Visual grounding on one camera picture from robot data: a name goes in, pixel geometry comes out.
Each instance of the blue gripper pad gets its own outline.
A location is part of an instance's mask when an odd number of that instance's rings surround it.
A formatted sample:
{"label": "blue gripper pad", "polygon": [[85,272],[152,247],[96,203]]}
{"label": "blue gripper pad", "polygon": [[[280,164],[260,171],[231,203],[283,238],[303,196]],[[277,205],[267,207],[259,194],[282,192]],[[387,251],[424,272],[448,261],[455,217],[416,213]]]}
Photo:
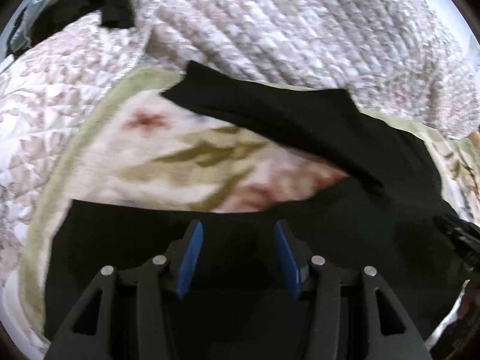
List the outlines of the blue gripper pad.
{"label": "blue gripper pad", "polygon": [[275,224],[274,239],[287,290],[298,298],[302,293],[301,272],[280,222]]}
{"label": "blue gripper pad", "polygon": [[203,226],[201,222],[197,222],[177,273],[177,288],[175,292],[178,299],[183,299],[190,289],[202,244]]}

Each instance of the bedsheet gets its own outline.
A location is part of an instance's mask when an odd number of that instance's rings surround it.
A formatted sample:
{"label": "bedsheet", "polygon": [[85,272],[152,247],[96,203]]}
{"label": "bedsheet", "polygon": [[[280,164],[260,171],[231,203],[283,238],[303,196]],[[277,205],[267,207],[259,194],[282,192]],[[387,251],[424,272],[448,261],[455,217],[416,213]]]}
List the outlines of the bedsheet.
{"label": "bedsheet", "polygon": [[15,13],[10,18],[5,28],[2,29],[2,33],[0,33],[0,63],[8,57],[8,39],[12,31],[14,31],[15,21],[19,18],[23,10],[31,1],[32,0],[23,0],[18,6],[18,8],[15,10]]}
{"label": "bedsheet", "polygon": [[23,47],[30,47],[30,32],[40,13],[50,5],[52,0],[30,0],[23,13],[22,22],[10,39],[10,49],[17,52]]}
{"label": "bedsheet", "polygon": [[445,199],[462,218],[477,221],[478,153],[467,140],[443,138],[476,129],[477,88],[471,67],[423,0],[133,5],[136,28],[105,30],[98,27],[98,13],[87,15],[0,75],[0,285],[17,273],[37,199],[58,158],[103,95],[140,58],[175,71],[194,59],[235,78],[315,89],[344,86],[358,105],[380,111],[378,117],[441,127],[440,133],[414,125],[440,170]]}
{"label": "bedsheet", "polygon": [[[249,212],[308,198],[348,177],[325,159],[197,115],[159,95],[180,79],[180,74],[156,67],[135,69],[90,114],[62,155],[30,223],[20,269],[11,276],[19,297],[7,293],[3,300],[39,349],[47,347],[41,334],[42,288],[50,240],[71,199],[153,209]],[[480,223],[480,158],[468,139],[448,141],[421,124],[361,111],[423,139],[442,176],[444,199],[462,218]]]}

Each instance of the black fabric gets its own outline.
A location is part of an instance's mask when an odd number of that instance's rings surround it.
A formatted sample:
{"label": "black fabric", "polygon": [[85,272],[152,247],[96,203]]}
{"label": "black fabric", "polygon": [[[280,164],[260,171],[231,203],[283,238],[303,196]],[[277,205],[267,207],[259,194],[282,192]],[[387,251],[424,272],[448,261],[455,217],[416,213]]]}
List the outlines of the black fabric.
{"label": "black fabric", "polygon": [[[433,223],[434,216],[454,211],[441,198],[440,176],[421,140],[361,114],[346,91],[271,88],[229,79],[195,63],[189,64],[180,84],[162,95],[195,112],[326,157],[351,177],[311,199],[251,214],[153,211],[73,202],[52,242],[45,287],[47,338],[53,337],[102,266],[125,269],[141,265],[162,253],[171,240],[181,238],[192,219],[201,220],[205,229],[194,292],[237,286],[256,288],[259,299],[265,299],[274,288],[283,287],[273,226],[286,219],[314,253],[336,265],[359,270],[375,266],[424,338],[448,314],[466,275],[450,241]],[[205,320],[209,319],[208,310],[215,307],[214,298],[205,300],[201,307],[207,313]],[[284,315],[287,308],[278,307],[278,315]],[[232,321],[241,320],[242,326],[247,326],[245,315],[258,316],[254,305],[248,310],[231,309],[238,315],[225,317],[227,331]],[[183,318],[183,326],[195,325],[188,316]],[[182,325],[175,321],[177,328]],[[272,329],[281,326],[273,323]],[[301,321],[296,327],[302,328]],[[203,345],[203,357],[185,358],[234,358],[215,357],[213,348],[218,345],[208,341],[207,334],[212,329],[203,330],[198,333],[202,339],[195,341]]]}
{"label": "black fabric", "polygon": [[[131,28],[135,25],[130,0],[59,0],[43,10],[35,21],[31,32],[32,47],[98,9],[102,14],[103,27]],[[15,56],[26,50],[23,48]]]}

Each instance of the white quilted comforter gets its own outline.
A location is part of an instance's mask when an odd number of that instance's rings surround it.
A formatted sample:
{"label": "white quilted comforter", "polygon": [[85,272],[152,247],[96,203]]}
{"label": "white quilted comforter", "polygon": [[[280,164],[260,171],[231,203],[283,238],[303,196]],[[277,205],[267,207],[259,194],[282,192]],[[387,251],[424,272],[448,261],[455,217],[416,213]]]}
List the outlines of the white quilted comforter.
{"label": "white quilted comforter", "polygon": [[0,283],[70,137],[139,60],[316,89],[461,138],[479,125],[473,70],[424,0],[132,0],[136,28],[92,13],[0,75]]}

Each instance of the metal screw head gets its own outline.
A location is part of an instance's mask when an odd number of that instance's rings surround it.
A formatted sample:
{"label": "metal screw head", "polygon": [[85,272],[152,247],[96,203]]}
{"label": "metal screw head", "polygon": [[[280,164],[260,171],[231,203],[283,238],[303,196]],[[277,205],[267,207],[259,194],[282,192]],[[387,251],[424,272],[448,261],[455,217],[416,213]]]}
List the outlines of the metal screw head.
{"label": "metal screw head", "polygon": [[100,271],[104,276],[110,276],[115,269],[111,265],[106,265]]}
{"label": "metal screw head", "polygon": [[377,274],[377,270],[374,267],[369,265],[363,268],[363,271],[365,272],[366,275],[371,277],[374,277]]}
{"label": "metal screw head", "polygon": [[322,266],[323,264],[325,264],[325,258],[323,258],[322,256],[313,256],[311,258],[311,263],[315,266]]}
{"label": "metal screw head", "polygon": [[155,256],[153,257],[153,263],[156,265],[156,266],[162,266],[163,264],[165,264],[167,261],[167,258],[160,254],[158,256]]}

